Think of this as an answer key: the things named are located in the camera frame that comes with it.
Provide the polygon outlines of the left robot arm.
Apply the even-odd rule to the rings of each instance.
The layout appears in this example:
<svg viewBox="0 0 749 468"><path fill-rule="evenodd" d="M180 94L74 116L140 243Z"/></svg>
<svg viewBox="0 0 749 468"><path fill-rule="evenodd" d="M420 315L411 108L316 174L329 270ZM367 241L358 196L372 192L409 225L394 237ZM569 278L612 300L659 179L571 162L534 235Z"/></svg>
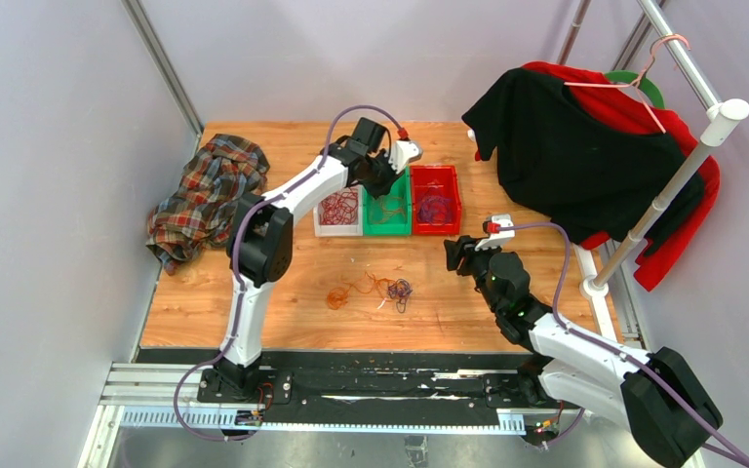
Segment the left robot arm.
<svg viewBox="0 0 749 468"><path fill-rule="evenodd" d="M349 136L328 140L314 161L283 185L238 204L227 251L233 295L220 355L213 367L222 390L237 403L251 401L259 390L258 359L270 296L288 271L298 222L330 195L360 185L374 196L390 192L422 149L399 129L388 148L387 130L367 118Z"/></svg>

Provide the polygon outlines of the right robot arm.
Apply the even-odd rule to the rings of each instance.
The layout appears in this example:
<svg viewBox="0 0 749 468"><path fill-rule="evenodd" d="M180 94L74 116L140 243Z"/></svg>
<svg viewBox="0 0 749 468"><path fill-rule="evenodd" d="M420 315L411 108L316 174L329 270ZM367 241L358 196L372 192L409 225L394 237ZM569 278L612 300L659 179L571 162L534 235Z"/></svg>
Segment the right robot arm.
<svg viewBox="0 0 749 468"><path fill-rule="evenodd" d="M680 467L724 420L684 357L621 345L574 325L530 291L531 277L514 252L461 236L444 243L446 267L474 281L504 338L532 352L519 369L529 405L561 400L630 432L653 461Z"/></svg>

